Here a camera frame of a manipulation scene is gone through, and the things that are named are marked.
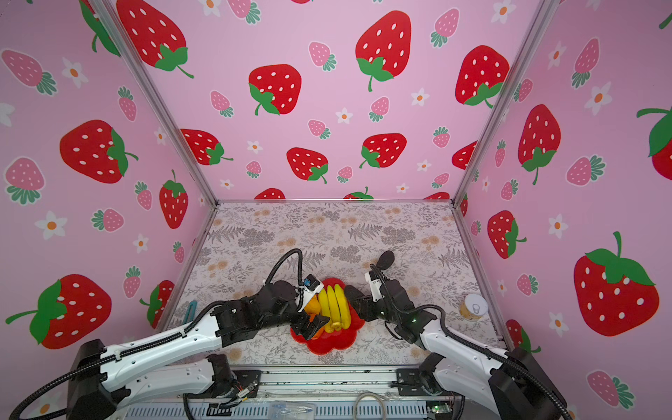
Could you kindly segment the dark avocado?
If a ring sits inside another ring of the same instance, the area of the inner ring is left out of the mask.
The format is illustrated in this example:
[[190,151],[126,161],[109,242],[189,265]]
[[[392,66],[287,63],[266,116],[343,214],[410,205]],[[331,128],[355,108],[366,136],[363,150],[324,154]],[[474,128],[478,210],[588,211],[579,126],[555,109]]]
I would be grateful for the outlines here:
[[395,262],[396,257],[393,251],[391,250],[386,250],[383,252],[380,257],[378,258],[378,261],[376,263],[376,267],[380,271],[386,271],[389,269]]

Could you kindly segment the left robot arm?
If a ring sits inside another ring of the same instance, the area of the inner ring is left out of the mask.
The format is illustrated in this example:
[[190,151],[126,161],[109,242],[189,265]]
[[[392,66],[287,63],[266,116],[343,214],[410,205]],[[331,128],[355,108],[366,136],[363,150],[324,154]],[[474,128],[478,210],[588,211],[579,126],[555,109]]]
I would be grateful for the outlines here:
[[312,320],[305,311],[307,294],[316,292],[320,282],[304,274],[303,264],[302,250],[293,248],[281,256],[262,288],[251,297],[217,300],[203,308],[191,323],[140,341],[108,347],[99,339],[89,341],[80,347],[69,372],[28,395],[9,417],[21,418],[30,405],[64,383],[83,390],[85,406],[107,417],[129,395],[124,389],[128,383],[191,355],[250,341],[262,330],[282,325],[290,325],[311,339],[326,320]]

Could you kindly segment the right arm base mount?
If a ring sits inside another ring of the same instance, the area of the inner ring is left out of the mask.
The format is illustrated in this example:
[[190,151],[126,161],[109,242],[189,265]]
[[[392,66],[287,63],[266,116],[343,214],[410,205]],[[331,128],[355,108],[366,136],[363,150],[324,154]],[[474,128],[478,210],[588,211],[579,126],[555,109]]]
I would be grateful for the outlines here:
[[397,369],[395,373],[397,378],[390,387],[398,390],[402,397],[439,397],[445,393],[428,372],[418,367]]

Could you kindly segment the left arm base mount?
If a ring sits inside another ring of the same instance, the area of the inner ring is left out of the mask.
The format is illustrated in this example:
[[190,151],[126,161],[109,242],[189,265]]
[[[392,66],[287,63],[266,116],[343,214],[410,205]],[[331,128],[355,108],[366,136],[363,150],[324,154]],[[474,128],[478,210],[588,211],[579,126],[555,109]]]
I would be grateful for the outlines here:
[[227,378],[224,376],[215,377],[215,382],[205,392],[205,395],[222,404],[254,399],[257,398],[261,379],[261,370],[236,369]]

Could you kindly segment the yellow banana bunch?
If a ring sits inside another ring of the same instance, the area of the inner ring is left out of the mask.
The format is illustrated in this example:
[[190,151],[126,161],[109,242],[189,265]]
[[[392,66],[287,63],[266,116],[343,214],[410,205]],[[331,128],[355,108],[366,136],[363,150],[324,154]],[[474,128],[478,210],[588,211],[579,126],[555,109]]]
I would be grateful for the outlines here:
[[344,289],[336,285],[327,285],[318,294],[320,302],[320,315],[329,318],[324,327],[327,334],[348,330],[352,324],[350,307],[345,296]]

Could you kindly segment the yellow pear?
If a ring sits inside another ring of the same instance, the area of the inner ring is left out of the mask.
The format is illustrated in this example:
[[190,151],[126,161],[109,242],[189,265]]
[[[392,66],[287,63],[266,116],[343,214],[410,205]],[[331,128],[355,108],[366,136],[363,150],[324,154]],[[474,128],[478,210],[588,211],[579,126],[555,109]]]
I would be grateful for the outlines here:
[[313,296],[304,307],[304,311],[309,315],[320,315],[321,305],[318,296]]

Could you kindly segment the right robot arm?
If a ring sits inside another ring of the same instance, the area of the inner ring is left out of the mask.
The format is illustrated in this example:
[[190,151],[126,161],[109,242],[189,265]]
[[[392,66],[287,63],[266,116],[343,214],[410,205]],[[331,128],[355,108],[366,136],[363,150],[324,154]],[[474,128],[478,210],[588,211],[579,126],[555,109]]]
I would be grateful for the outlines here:
[[397,280],[371,289],[366,295],[348,286],[346,299],[361,319],[385,321],[402,340],[429,351],[433,386],[460,394],[501,419],[572,417],[558,388],[527,350],[490,348],[454,331],[443,308],[414,306]]

